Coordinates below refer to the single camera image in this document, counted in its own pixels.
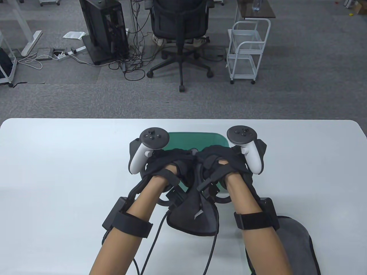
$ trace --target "black office chair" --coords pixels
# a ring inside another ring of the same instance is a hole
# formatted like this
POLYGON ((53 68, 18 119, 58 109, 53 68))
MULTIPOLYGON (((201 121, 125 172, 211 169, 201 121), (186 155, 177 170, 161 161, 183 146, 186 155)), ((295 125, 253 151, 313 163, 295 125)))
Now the black office chair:
POLYGON ((202 0, 196 8, 184 11, 170 11, 164 9, 159 0, 145 0, 145 9, 150 10, 154 35, 158 38, 176 40, 177 45, 177 53, 162 50, 162 59, 166 60, 151 68, 146 74, 148 78, 153 77, 153 71, 174 62, 178 62, 180 69, 180 92, 185 91, 182 77, 183 62, 206 69, 208 78, 214 76, 209 66, 197 60, 200 54, 196 49, 184 52, 185 40, 200 38, 205 35, 208 29, 209 8, 214 8, 213 0, 202 0), (195 59, 189 57, 191 54, 194 54, 195 59))

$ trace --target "power strip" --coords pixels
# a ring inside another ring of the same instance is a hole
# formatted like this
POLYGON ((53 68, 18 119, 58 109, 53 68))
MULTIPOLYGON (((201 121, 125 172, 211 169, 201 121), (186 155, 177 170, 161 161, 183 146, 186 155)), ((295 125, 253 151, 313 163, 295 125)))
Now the power strip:
POLYGON ((61 54, 59 54, 59 55, 56 55, 56 57, 57 57, 57 59, 58 59, 59 61, 61 61, 61 60, 65 59, 65 58, 69 57, 69 55, 73 55, 73 56, 75 56, 75 55, 77 55, 78 53, 85 51, 86 49, 87 49, 87 48, 86 48, 85 46, 83 46, 83 47, 77 48, 77 49, 75 50, 75 51, 76 51, 76 54, 75 54, 73 51, 69 51, 69 52, 67 52, 66 54, 63 52, 63 53, 61 53, 61 54))

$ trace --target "water bottle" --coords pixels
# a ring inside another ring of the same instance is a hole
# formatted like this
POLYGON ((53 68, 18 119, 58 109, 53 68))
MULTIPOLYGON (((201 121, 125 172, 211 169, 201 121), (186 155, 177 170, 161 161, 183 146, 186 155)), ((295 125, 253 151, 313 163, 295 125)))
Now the water bottle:
POLYGON ((252 3, 252 10, 253 11, 259 11, 261 7, 262 0, 254 0, 252 3))

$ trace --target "white paper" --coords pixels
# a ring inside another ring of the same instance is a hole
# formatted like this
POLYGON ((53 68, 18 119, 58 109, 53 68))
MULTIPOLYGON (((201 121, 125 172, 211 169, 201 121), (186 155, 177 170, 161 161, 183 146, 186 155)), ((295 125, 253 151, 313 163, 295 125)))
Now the white paper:
POLYGON ((71 38, 71 39, 81 40, 81 38, 85 36, 85 34, 86 34, 85 32, 68 32, 62 38, 71 38))

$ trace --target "forearm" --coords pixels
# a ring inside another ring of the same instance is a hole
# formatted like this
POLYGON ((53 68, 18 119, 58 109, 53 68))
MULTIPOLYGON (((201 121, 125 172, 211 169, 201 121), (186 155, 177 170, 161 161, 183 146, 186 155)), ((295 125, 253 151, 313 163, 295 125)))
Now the forearm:
MULTIPOLYGON (((152 177, 127 213, 144 221, 149 221, 159 196, 167 180, 152 177)), ((126 274, 142 238, 126 234, 113 228, 101 247, 93 264, 90 275, 123 275, 126 274)))
MULTIPOLYGON (((239 174, 229 175, 226 185, 236 213, 251 214, 262 211, 239 174)), ((272 227, 243 230, 242 235, 257 275, 292 274, 284 247, 272 227)))

